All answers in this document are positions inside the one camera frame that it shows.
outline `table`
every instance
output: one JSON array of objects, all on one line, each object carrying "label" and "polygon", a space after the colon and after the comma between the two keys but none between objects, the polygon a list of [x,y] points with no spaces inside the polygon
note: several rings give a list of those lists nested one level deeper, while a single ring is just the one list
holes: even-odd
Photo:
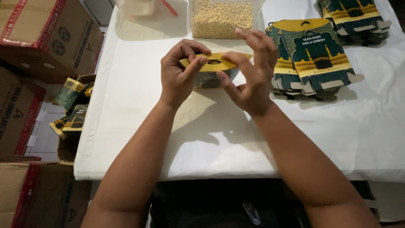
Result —
[{"label": "table", "polygon": [[[103,178],[160,97],[160,59],[181,39],[192,39],[187,2],[171,3],[178,18],[132,23],[114,9],[76,155],[76,179]],[[365,81],[343,87],[333,103],[274,102],[349,179],[405,182],[405,34],[388,1],[375,3],[393,22],[389,39],[379,47],[345,47]],[[315,4],[267,0],[257,27],[319,18]],[[243,41],[197,40],[213,52],[252,54]],[[234,82],[245,78],[239,74]],[[160,179],[268,177],[278,177],[277,169],[250,116],[222,89],[193,92],[176,115]]]}]

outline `roasted chickpeas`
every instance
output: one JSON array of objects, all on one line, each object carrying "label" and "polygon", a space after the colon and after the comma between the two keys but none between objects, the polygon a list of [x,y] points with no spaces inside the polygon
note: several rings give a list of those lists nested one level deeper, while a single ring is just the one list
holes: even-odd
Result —
[{"label": "roasted chickpeas", "polygon": [[220,3],[210,0],[190,0],[191,31],[196,38],[236,39],[235,29],[253,28],[253,11],[249,1]]}]

